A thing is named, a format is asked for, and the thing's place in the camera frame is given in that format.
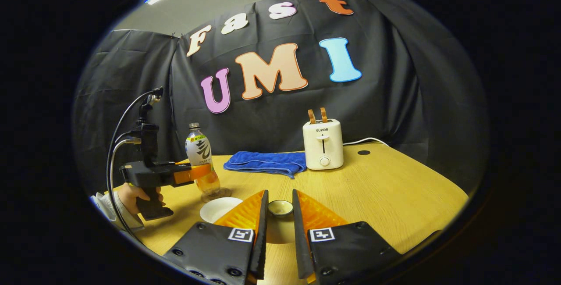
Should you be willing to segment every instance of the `white toaster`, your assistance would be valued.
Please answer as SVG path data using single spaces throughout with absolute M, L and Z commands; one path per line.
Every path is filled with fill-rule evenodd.
M 302 126 L 306 167 L 311 170 L 337 169 L 343 165 L 343 135 L 336 119 Z

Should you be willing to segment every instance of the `fisheye lens view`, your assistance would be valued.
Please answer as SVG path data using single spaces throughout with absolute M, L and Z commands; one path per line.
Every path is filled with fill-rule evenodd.
M 469 205 L 489 122 L 414 1 L 142 0 L 84 65 L 72 141 L 84 199 L 186 279 L 348 285 Z

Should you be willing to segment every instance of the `bottle label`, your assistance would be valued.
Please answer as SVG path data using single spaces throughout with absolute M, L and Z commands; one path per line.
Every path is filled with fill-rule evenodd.
M 188 137 L 185 142 L 185 150 L 191 165 L 206 164 L 212 161 L 210 143 L 205 135 Z

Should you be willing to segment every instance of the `table surface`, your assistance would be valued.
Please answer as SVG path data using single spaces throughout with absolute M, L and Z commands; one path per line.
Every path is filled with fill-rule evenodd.
M 246 199 L 267 189 L 269 201 L 292 201 L 292 190 L 309 195 L 349 223 L 366 221 L 399 253 L 412 249 L 434 231 L 445 228 L 468 196 L 436 171 L 381 143 L 349 145 L 344 165 L 328 171 L 306 170 L 286 175 L 224 170 L 231 156 L 213 156 L 222 187 Z M 370 154 L 359 155 L 361 150 Z M 162 187 L 174 215 L 145 221 L 139 239 L 158 255 L 166 253 L 197 221 L 204 205 L 196 185 Z M 294 243 L 267 243 L 265 279 L 258 285 L 306 284 L 298 279 Z

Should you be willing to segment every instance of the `plastic bottle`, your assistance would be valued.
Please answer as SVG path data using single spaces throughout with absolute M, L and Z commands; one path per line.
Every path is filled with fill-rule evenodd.
M 212 149 L 206 135 L 201 132 L 198 123 L 189 124 L 189 136 L 185 140 L 185 151 L 192 166 L 210 164 L 211 172 L 203 177 L 194 179 L 197 187 L 202 192 L 204 202 L 228 196 L 230 190 L 220 189 L 218 175 L 212 165 Z

